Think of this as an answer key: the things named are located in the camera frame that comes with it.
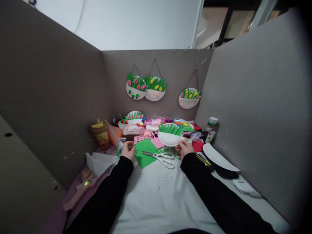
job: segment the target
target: person's left hand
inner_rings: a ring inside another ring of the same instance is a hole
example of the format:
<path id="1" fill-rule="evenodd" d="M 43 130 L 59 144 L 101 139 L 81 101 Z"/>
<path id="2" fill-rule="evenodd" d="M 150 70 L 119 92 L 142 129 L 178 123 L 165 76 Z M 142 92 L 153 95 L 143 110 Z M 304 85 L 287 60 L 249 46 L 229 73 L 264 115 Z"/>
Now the person's left hand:
<path id="1" fill-rule="evenodd" d="M 124 156 L 132 161 L 134 159 L 134 156 L 136 155 L 136 147 L 134 146 L 135 144 L 133 141 L 126 141 L 123 144 L 121 156 Z"/>

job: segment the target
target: pink paper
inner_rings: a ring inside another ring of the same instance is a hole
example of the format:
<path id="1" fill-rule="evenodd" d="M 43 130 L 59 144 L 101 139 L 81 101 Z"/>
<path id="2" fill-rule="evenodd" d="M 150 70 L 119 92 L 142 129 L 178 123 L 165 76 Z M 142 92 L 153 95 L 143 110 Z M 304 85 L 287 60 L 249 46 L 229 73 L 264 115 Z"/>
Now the pink paper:
<path id="1" fill-rule="evenodd" d="M 156 146 L 156 148 L 158 149 L 165 146 L 165 144 L 163 144 L 158 137 L 158 131 L 155 131 L 155 133 L 145 131 L 144 134 L 138 137 L 137 136 L 134 137 L 134 143 L 136 144 L 140 141 L 145 140 L 146 138 L 149 138 L 150 141 L 154 144 L 154 146 Z"/>

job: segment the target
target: green paper grass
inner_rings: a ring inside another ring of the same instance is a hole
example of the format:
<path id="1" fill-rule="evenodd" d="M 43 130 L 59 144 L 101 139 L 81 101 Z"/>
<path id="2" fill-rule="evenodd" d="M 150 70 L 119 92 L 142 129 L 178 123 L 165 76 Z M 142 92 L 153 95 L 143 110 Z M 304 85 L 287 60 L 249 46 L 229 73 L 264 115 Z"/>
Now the green paper grass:
<path id="1" fill-rule="evenodd" d="M 183 92 L 182 92 L 182 94 L 181 94 L 181 98 L 191 98 L 191 99 L 200 99 L 202 96 L 202 92 L 200 91 L 200 92 L 194 92 L 194 93 L 191 93 L 190 91 L 189 91 L 189 89 L 185 89 L 185 90 L 183 90 Z"/>
<path id="2" fill-rule="evenodd" d="M 177 136 L 181 136 L 184 130 L 184 125 L 182 125 L 181 127 L 175 126 L 174 124 L 167 124 L 167 125 L 163 125 L 163 123 L 160 123 L 159 126 L 159 131 L 163 132 L 163 133 L 170 133 L 170 134 L 174 134 Z"/>
<path id="3" fill-rule="evenodd" d="M 128 84 L 130 87 L 132 87 L 132 88 L 135 88 L 135 89 L 140 90 L 140 91 L 143 91 L 143 92 L 144 92 L 144 91 L 146 90 L 146 88 L 147 88 L 144 79 L 143 79 L 142 77 L 136 77 L 136 76 L 133 75 L 131 72 L 128 74 L 128 79 L 127 79 L 127 80 L 130 81 L 130 84 L 131 84 L 131 85 L 129 85 L 128 82 L 127 82 L 127 84 Z"/>
<path id="4" fill-rule="evenodd" d="M 163 77 L 159 81 L 158 81 L 159 76 L 156 79 L 154 79 L 153 76 L 149 75 L 148 77 L 144 76 L 143 79 L 148 89 L 164 92 L 168 86 L 168 83 L 165 84 L 166 79 L 164 79 Z"/>

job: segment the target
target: jar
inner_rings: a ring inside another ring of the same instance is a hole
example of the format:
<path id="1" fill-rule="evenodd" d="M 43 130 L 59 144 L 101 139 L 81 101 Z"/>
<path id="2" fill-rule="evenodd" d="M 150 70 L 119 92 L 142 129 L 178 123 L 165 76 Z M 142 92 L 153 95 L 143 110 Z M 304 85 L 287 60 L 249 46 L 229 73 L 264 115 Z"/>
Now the jar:
<path id="1" fill-rule="evenodd" d="M 108 135 L 108 125 L 100 119 L 97 119 L 97 123 L 93 124 L 90 128 L 94 137 L 96 138 L 98 145 L 102 151 L 108 150 L 111 147 L 111 140 Z"/>

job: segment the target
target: black object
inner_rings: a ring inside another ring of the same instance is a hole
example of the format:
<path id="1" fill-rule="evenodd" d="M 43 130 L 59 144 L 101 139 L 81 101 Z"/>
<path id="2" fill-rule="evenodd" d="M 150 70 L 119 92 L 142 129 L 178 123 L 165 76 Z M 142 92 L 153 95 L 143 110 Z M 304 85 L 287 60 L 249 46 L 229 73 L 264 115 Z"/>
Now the black object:
<path id="1" fill-rule="evenodd" d="M 202 153 L 205 156 L 205 158 L 207 159 L 207 161 L 210 162 L 214 166 L 215 171 L 222 178 L 225 178 L 225 179 L 237 179 L 239 177 L 237 172 L 230 171 L 230 170 L 227 170 L 227 169 L 225 169 L 223 167 L 220 167 L 219 165 L 215 164 L 213 161 L 209 160 L 209 158 L 204 153 L 204 151 L 202 151 Z"/>

